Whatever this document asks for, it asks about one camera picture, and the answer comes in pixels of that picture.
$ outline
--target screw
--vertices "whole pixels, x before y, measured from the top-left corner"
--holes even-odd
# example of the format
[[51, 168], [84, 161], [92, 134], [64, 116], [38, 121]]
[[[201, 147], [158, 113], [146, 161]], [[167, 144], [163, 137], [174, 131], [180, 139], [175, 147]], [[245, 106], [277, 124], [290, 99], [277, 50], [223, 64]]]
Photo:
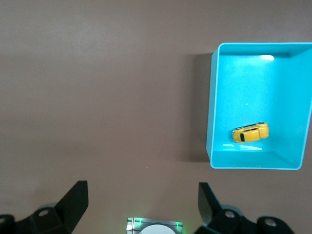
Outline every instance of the screw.
[[276, 227], [277, 224], [275, 223], [275, 221], [271, 218], [266, 218], [264, 220], [264, 222], [266, 223], [266, 225], [271, 226], [271, 227]]
[[234, 215], [234, 213], [232, 211], [226, 211], [225, 212], [225, 216], [227, 218], [234, 218], [235, 217], [235, 215]]

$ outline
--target brown table surface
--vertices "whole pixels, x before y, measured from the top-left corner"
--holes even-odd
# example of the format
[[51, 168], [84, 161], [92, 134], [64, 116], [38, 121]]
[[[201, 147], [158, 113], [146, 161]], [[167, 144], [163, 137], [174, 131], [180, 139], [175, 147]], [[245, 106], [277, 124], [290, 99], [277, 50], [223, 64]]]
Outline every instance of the brown table surface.
[[0, 214], [22, 219], [88, 180], [76, 234], [127, 217], [201, 225], [198, 182], [251, 221], [311, 232], [312, 137], [298, 171], [215, 170], [210, 55], [225, 41], [311, 41], [312, 1], [0, 2]]

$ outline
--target toy car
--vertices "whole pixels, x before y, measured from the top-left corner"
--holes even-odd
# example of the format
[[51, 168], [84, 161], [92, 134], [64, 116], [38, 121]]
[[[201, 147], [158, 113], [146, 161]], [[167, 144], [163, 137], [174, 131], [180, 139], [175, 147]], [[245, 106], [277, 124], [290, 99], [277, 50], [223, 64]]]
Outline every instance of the toy car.
[[252, 142], [269, 136], [269, 126], [260, 122], [244, 127], [235, 128], [232, 131], [233, 140], [237, 143]]

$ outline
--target white circular component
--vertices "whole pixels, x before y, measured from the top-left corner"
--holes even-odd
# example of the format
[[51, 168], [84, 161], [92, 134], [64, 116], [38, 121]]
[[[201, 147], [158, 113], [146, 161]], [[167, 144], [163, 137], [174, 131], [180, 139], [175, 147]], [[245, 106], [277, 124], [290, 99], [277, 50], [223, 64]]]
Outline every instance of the white circular component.
[[140, 234], [175, 234], [175, 232], [164, 225], [154, 224], [144, 228]]

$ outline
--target car window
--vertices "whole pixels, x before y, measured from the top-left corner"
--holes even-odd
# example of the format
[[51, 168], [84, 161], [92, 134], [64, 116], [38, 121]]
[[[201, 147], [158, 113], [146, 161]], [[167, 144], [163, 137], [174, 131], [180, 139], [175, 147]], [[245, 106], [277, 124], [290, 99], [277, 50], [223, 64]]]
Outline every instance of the car window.
[[246, 126], [244, 126], [243, 128], [250, 127], [250, 126], [255, 126], [255, 124], [246, 125]]
[[245, 136], [244, 136], [244, 134], [241, 133], [241, 134], [239, 134], [239, 135], [240, 135], [240, 140], [241, 140], [241, 141], [245, 141]]

